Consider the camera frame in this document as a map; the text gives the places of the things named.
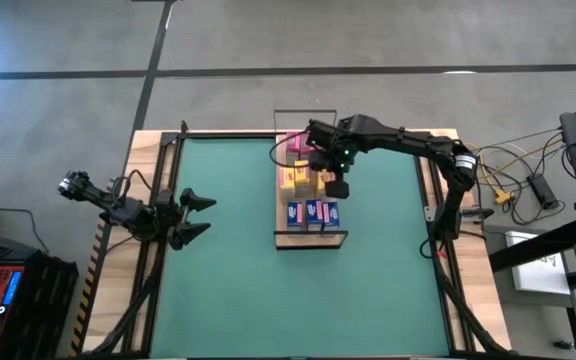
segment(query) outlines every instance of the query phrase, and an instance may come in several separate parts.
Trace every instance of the yellow box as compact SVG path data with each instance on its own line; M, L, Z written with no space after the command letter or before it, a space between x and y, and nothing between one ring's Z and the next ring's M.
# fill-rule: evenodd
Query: yellow box
M281 197L285 200L292 199L295 196L295 169L279 169L279 190Z
M308 165L308 160L297 160L295 166ZM307 166L295 169L295 183L297 186L310 184L310 169Z

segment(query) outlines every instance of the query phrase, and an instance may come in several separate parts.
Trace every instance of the yellow cable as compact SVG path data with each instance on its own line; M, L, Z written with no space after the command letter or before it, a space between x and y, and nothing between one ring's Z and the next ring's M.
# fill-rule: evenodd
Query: yellow cable
M484 155L479 153L479 159L481 160L481 172L484 174L484 179L486 179L486 182L488 183L488 185L495 191L501 191L501 189L499 189L498 187L496 187L495 185L492 184L492 182L490 181L490 176L488 176L488 171L486 171L486 167L484 166L486 163L484 161Z
M537 153L537 152L539 152L539 151L544 151L545 149L551 148L551 147L559 144L560 142L562 142L561 139L555 141L554 143L552 143L552 144L550 144L550 145L548 145L548 146L544 146L544 147L541 147L541 148L539 148L539 149L535 149L535 150L533 150L533 151L530 151L530 152L528 152L527 154L523 154L523 155L517 157L516 159L514 159L514 160L512 160L512 161L510 161L510 162L508 162L508 163L506 163L506 164L504 164L502 167L500 167L499 169L493 171L492 173L490 173L490 174L488 174L488 175L485 175L485 173L484 173L484 175L485 175L484 178L488 179L489 177L491 177L491 176L493 176L493 175L497 175L497 174L499 174L500 172L502 172L502 171L504 171L505 169L507 169L510 165L516 163L517 161L519 161L519 160L521 160L521 159L523 159L523 158L525 158L525 157L528 157L528 156L530 156L530 155L532 155L532 154L534 154L534 153Z

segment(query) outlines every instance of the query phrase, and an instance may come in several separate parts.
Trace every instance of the box of items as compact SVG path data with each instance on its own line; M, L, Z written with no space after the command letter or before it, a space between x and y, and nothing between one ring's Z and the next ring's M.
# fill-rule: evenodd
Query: box of items
M322 205L324 230L339 230L339 206L336 201L324 202Z
M301 201L289 201L286 208L288 230L301 230L304 224L304 209Z
M306 224L308 230L320 231L324 224L321 200L306 201Z
M301 135L295 136L296 134L298 133L290 132L286 134L286 137L290 137L290 139L286 140L286 164L289 165L292 165L295 163L295 161L299 160L299 150L301 149Z
M299 136L299 159L301 160L308 160L308 154L314 150L312 146L306 144L307 140L308 134L301 134L301 136Z
M295 169L279 169L279 192L284 201L295 197Z
M299 197L309 197L312 194L310 188L310 168L308 160L295 161L295 195Z

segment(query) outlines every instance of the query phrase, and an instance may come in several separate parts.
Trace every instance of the concrete floor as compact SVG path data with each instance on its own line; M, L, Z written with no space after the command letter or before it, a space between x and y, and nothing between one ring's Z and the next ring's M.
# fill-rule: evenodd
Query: concrete floor
M162 10L125 0L0 0L0 72L145 70ZM159 68L544 64L576 64L576 0L186 0L172 8ZM52 253L82 272L98 211L69 203L56 185L69 169L98 184L121 172L143 84L0 80L0 205L33 210ZM484 145L557 127L560 113L576 111L576 72L157 79L144 128L174 129L182 119L196 129L272 128L275 108L457 128ZM307 119L278 120L299 128ZM517 144L533 149L546 139ZM540 229L576 218L576 184L558 159L546 176L569 208L533 225ZM483 197L493 207L487 189ZM535 211L530 196L522 203L522 213ZM501 212L489 223L512 224ZM0 234L36 243L22 215L0 214ZM504 314L515 350L576 357L549 346L569 336L564 310L504 304ZM70 339L65 332L63 351Z

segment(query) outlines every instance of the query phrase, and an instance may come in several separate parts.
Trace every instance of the robotic arm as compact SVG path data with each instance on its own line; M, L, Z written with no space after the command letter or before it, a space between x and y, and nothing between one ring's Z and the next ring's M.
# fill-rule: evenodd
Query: robotic arm
M452 241L459 237L461 224L459 207L464 194L475 184L477 176L477 158L460 140L434 136L430 132L390 128L365 115L341 119L336 127L310 120L306 132L308 132L306 144L315 148L315 151L309 154L309 167L315 171L326 170L335 174L335 180L326 183L326 195L329 197L342 199L348 197L349 187L343 176L350 171L359 151L367 153L381 148L422 156L434 161L448 184L448 194L443 206L437 207L436 221L431 226L429 239ZM459 296L446 276L437 255L431 254L431 258L437 269L442 289L484 349L488 352L507 352L495 342Z

